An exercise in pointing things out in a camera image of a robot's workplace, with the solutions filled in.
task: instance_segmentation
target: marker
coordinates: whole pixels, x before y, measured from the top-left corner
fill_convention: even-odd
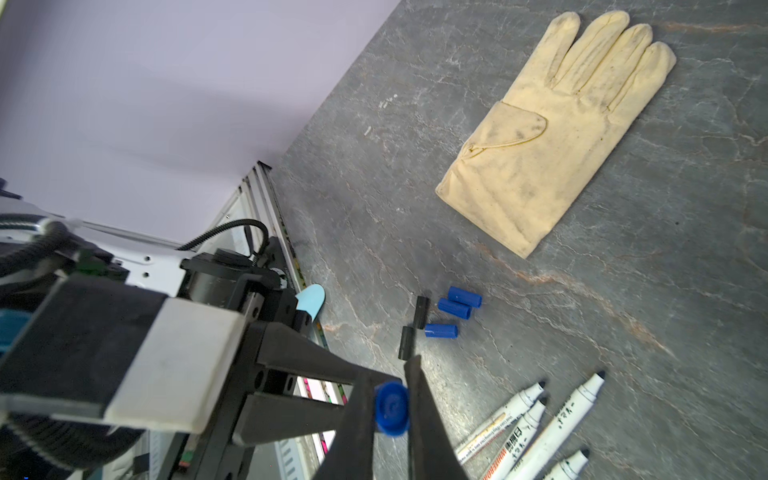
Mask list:
[[[536,435],[536,429],[538,429],[538,423],[541,421],[541,416],[544,415],[544,406],[547,405],[547,399],[539,399],[533,407],[523,415],[517,423],[512,426],[512,434],[506,439],[502,449],[498,451],[493,462],[485,470],[485,473],[481,477],[482,480],[502,480],[512,467],[515,466],[515,462],[518,461],[520,455],[525,451],[525,447],[531,442]]]
[[[576,425],[587,415],[604,382],[605,371],[602,371],[595,373],[584,385],[580,385],[568,397],[563,408],[533,442],[520,462],[509,472],[506,480],[533,480],[574,431]]]
[[[581,470],[587,466],[587,462],[589,462],[588,449],[576,452],[552,467],[552,470],[544,476],[544,480],[576,480]]]
[[[536,399],[544,392],[544,382],[539,382],[532,387],[528,387],[517,395],[513,396],[509,402],[506,402],[500,409],[493,412],[487,420],[480,424],[474,432],[462,442],[462,446],[455,450],[458,463],[464,465],[472,456],[485,447],[491,440],[510,426],[515,420],[536,402]]]

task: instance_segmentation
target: marble table surface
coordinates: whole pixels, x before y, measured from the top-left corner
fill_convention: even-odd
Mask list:
[[[560,223],[523,260],[435,186],[547,24],[611,9],[677,66]],[[605,368],[555,459],[582,478],[768,475],[768,2],[405,0],[273,172],[333,352],[402,375],[415,295],[481,293],[456,340],[416,339],[450,439],[547,379],[545,422]],[[466,465],[477,478],[498,443]],[[406,441],[377,439],[378,480]]]

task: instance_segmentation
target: glove finger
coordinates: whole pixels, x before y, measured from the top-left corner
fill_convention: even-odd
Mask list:
[[[548,84],[573,45],[580,24],[576,12],[565,12],[552,20],[515,83],[533,81]]]
[[[554,76],[554,89],[567,94],[579,91],[627,25],[629,15],[620,11],[608,12],[590,23],[565,55]]]
[[[650,25],[640,24],[621,34],[587,84],[579,91],[582,101],[604,110],[637,67],[640,57],[653,39]]]
[[[608,105],[612,112],[609,121],[628,127],[661,88],[676,61],[677,57],[665,43],[657,41],[646,48],[637,67]]]

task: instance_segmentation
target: whiteboard marker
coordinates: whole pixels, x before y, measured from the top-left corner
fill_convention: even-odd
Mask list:
[[[502,449],[494,457],[493,462],[485,470],[481,477],[482,480],[502,480],[502,478],[507,476],[512,467],[515,466],[515,462],[520,458],[520,455],[525,451],[525,447],[528,446],[528,443],[536,435],[538,423],[541,421],[541,416],[544,415],[545,405],[547,405],[547,399],[539,399],[512,426],[512,433],[506,439],[504,445],[502,445]]]
[[[576,480],[581,470],[587,466],[587,462],[589,462],[589,450],[576,452],[552,467],[552,470],[544,476],[544,480]]]
[[[595,373],[584,385],[579,385],[520,462],[509,472],[506,480],[533,480],[587,415],[604,382],[605,371]]]
[[[462,446],[455,450],[458,463],[464,465],[475,453],[490,443],[491,440],[501,435],[504,429],[531,408],[542,392],[544,392],[544,382],[539,382],[513,396],[509,402],[506,402],[500,409],[493,412],[493,415],[481,423],[462,443]]]

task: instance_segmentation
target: light blue object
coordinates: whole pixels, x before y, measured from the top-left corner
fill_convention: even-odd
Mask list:
[[[21,310],[0,310],[0,353],[8,352],[30,316],[31,313]]]
[[[304,290],[296,294],[296,299],[299,302],[296,305],[296,310],[304,310],[311,317],[312,321],[317,317],[317,313],[320,311],[320,307],[326,301],[326,291],[317,283],[308,286]]]
[[[391,437],[399,437],[410,427],[408,389],[400,382],[389,382],[376,393],[376,424]]]
[[[472,308],[470,306],[466,306],[457,302],[452,302],[451,300],[448,300],[445,298],[441,298],[437,302],[437,308],[441,312],[450,313],[451,315],[456,315],[458,318],[463,318],[464,320],[468,320],[469,314],[472,312]]]
[[[427,323],[424,327],[424,334],[432,338],[454,339],[458,337],[458,327],[441,323]]]
[[[478,295],[477,293],[462,290],[457,286],[452,286],[449,288],[448,300],[451,300],[452,302],[463,303],[464,305],[469,305],[474,308],[480,308],[482,305],[482,296]]]

